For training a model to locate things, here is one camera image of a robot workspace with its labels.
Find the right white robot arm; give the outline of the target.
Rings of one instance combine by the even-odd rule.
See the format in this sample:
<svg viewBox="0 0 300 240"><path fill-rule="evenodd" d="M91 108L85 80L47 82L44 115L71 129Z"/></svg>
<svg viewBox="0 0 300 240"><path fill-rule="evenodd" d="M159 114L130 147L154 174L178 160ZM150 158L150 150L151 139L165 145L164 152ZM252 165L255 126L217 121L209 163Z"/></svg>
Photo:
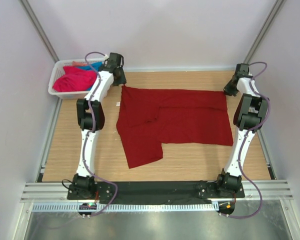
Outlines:
<svg viewBox="0 0 300 240"><path fill-rule="evenodd" d="M228 96L241 94L233 117L235 138L229 160L218 175L215 192L221 198L231 198L242 190L242 178L246 155L256 132L268 119L270 100L262 95L255 85L255 76L250 65L238 63L231 80L223 89Z"/></svg>

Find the dark red t-shirt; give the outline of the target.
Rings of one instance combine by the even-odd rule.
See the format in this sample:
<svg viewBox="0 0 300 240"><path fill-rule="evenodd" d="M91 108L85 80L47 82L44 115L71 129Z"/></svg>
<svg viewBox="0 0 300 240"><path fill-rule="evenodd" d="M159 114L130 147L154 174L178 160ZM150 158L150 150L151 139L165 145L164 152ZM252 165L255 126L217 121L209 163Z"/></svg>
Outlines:
<svg viewBox="0 0 300 240"><path fill-rule="evenodd" d="M234 143L222 91L124 85L116 128L130 169L161 160L162 144Z"/></svg>

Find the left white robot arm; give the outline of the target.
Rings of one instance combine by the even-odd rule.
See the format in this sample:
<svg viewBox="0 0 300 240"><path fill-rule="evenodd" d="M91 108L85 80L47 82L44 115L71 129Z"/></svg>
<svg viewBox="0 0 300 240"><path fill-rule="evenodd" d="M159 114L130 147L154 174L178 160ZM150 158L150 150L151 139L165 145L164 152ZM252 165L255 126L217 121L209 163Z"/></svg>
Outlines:
<svg viewBox="0 0 300 240"><path fill-rule="evenodd" d="M111 52L109 56L105 56L99 70L88 61L89 55L91 53L84 60L96 73L96 80L88 94L76 102L81 149L76 173L67 188L69 200L91 200L97 194L95 154L100 131L105 125L102 101L111 86L124 85L127 82L123 71L124 57L121 54Z"/></svg>

